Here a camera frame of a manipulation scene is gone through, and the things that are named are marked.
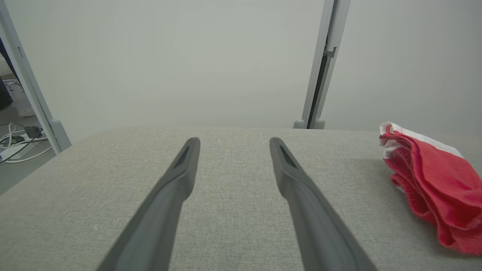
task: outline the black cable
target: black cable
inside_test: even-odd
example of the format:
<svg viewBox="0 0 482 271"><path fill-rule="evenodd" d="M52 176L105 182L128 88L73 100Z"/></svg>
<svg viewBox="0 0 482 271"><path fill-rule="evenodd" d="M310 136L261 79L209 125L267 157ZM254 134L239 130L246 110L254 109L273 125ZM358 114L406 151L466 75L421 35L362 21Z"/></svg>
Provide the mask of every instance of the black cable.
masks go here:
<svg viewBox="0 0 482 271"><path fill-rule="evenodd" d="M12 122L12 123L13 123L13 124L16 124L16 125L20 125L20 126L26 128L25 126L23 126L23 125L21 125L21 124L19 124L19 123L14 123L14 122ZM3 126L3 125L9 125L9 123L0 124L0 126Z"/></svg>
<svg viewBox="0 0 482 271"><path fill-rule="evenodd" d="M2 142L5 141L5 140L7 140L7 139L10 139L10 138L9 138L9 137L4 138L2 141L0 141L0 144L2 144ZM35 140L34 142L42 142L42 141L48 141L48 140L49 140L48 138L44 138L44 139ZM19 144L19 145L20 145L20 144L27 144L27 143L28 143L28 141L21 141L21 142L15 143L15 145L16 145L16 144Z"/></svg>
<svg viewBox="0 0 482 271"><path fill-rule="evenodd" d="M3 159L2 161L0 161L0 164L2 164L3 162L7 161L8 159L12 158L13 156L15 156L17 153L21 152L23 149L25 149L28 145L30 145L30 143L32 143L37 137L41 136L42 133L39 133L38 136L32 138L32 140L30 140L27 144L25 144L25 146L23 146L23 148L19 149L16 153L10 155L9 158L6 158L6 159Z"/></svg>

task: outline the gray tabletop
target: gray tabletop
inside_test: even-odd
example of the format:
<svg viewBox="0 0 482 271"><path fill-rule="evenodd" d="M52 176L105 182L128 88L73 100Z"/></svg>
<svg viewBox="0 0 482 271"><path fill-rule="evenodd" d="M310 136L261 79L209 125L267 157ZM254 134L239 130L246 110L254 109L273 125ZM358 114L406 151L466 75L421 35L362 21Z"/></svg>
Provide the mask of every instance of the gray tabletop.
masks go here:
<svg viewBox="0 0 482 271"><path fill-rule="evenodd" d="M302 270L268 141L284 140L380 270L481 270L393 187L375 132L132 128L61 153L0 196L0 270L94 270L184 142L201 139L171 270ZM477 137L434 136L482 170Z"/></svg>

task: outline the metal bracket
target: metal bracket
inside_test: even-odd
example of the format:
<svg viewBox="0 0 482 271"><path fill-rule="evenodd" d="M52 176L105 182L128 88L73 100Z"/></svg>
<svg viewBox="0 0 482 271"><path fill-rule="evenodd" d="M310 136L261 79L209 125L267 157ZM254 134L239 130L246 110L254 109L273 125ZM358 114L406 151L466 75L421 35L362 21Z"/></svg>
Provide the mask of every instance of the metal bracket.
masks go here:
<svg viewBox="0 0 482 271"><path fill-rule="evenodd" d="M312 129L324 129L325 128L325 120L317 119L312 127Z"/></svg>
<svg viewBox="0 0 482 271"><path fill-rule="evenodd" d="M293 126L294 129L306 129L306 124L304 120L295 121Z"/></svg>
<svg viewBox="0 0 482 271"><path fill-rule="evenodd" d="M72 146L70 140L65 132L65 129L62 123L57 119L50 119L49 120L50 127L54 132L55 139L59 145L60 151L66 150L68 147Z"/></svg>
<svg viewBox="0 0 482 271"><path fill-rule="evenodd" d="M330 52L330 51L324 51L323 54L324 55L327 55L331 58L334 58L335 57L335 52L336 52L336 47L333 47L333 52Z"/></svg>

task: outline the metal frame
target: metal frame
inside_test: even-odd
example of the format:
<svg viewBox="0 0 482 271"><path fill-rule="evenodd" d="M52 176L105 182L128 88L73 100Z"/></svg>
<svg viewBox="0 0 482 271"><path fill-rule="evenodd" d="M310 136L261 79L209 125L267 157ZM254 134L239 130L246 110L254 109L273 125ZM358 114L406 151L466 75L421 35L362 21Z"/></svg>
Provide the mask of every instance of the metal frame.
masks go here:
<svg viewBox="0 0 482 271"><path fill-rule="evenodd" d="M311 66L311 75L309 76L308 91L305 99L305 107L301 120L295 121L294 128L306 129L308 127L309 113L315 96L316 82L321 67L321 59L323 58L323 50L325 48L326 37L330 26L332 16L333 2L335 0L325 0L323 4L323 12L321 13L320 30L318 31L318 40L316 41L315 56Z"/></svg>
<svg viewBox="0 0 482 271"><path fill-rule="evenodd" d="M60 121L54 119L48 109L4 0L0 0L0 38L45 135L55 154L59 154L70 147L70 140Z"/></svg>
<svg viewBox="0 0 482 271"><path fill-rule="evenodd" d="M320 119L321 110L323 109L333 68L335 67L350 2L351 0L325 1L302 120L295 121L295 128L324 128L325 122ZM328 57L324 70L320 71L324 55Z"/></svg>
<svg viewBox="0 0 482 271"><path fill-rule="evenodd" d="M325 121L321 119L321 111L323 110L328 87L330 86L336 57L340 51L341 38L343 36L343 30L345 29L350 2L351 0L335 0L335 4L333 5L333 14L325 48L325 53L328 55L328 58L321 78L318 99L314 103L312 121L308 125L310 129L323 129L325 127Z"/></svg>

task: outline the power adapter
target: power adapter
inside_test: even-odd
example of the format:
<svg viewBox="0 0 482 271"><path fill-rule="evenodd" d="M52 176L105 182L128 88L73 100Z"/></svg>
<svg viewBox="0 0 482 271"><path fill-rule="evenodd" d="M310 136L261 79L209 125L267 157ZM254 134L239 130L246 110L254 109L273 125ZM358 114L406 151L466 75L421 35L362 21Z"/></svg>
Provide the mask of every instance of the power adapter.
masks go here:
<svg viewBox="0 0 482 271"><path fill-rule="evenodd" d="M40 128L37 127L37 126L25 127L25 133L27 133L27 136L28 136L29 138L40 137L40 136L42 135L41 132L42 132L42 131L41 131Z"/></svg>

